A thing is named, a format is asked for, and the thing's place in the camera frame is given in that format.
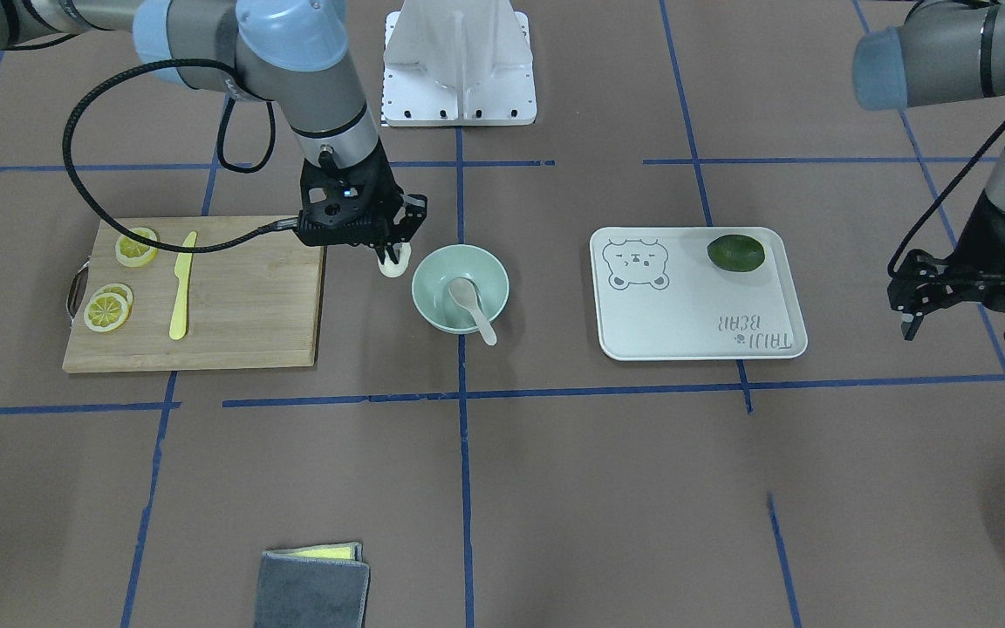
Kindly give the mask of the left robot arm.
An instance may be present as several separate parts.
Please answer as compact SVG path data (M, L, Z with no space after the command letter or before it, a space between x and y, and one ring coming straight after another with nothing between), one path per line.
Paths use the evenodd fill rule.
M858 41L852 83L868 111L1004 96L1005 1L918 1L903 24ZM1001 135L1005 119L984 147ZM928 315L956 304L1005 313L1005 146L952 253L933 256L909 242L888 265L888 301L904 339Z

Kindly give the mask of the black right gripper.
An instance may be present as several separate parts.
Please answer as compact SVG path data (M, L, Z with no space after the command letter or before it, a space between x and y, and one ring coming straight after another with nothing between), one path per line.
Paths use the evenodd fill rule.
M402 194L379 144L351 167L317 166L305 160L300 176L301 210L295 232L304 245L367 246L379 266L406 262L410 242L427 218L425 195ZM396 215L403 210L398 222Z

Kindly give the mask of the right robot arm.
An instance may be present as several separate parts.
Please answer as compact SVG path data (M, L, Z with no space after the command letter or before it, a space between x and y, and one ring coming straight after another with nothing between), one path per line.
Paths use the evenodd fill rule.
M93 88L73 107L61 159L81 199L124 236L81 181L72 158L81 115L108 89L156 74L230 102L279 108L304 162L295 218L254 230L294 232L303 245L371 248L379 269L398 276L426 219L427 198L395 182L378 124L352 63L342 1L0 1L0 51L92 31L131 33L140 64Z

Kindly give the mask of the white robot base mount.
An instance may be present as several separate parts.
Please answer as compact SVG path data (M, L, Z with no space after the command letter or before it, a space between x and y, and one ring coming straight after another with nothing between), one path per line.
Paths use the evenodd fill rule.
M387 126L537 119L530 20L509 1L406 1L386 16L383 59Z

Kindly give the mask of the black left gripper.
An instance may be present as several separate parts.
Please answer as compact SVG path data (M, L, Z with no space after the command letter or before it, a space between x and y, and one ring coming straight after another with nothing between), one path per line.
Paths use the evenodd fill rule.
M890 305L901 315L901 337L917 337L924 315L960 302L980 302L1005 313L1005 212L982 194L952 254L906 254L888 286ZM1005 343L1005 330L1002 333Z

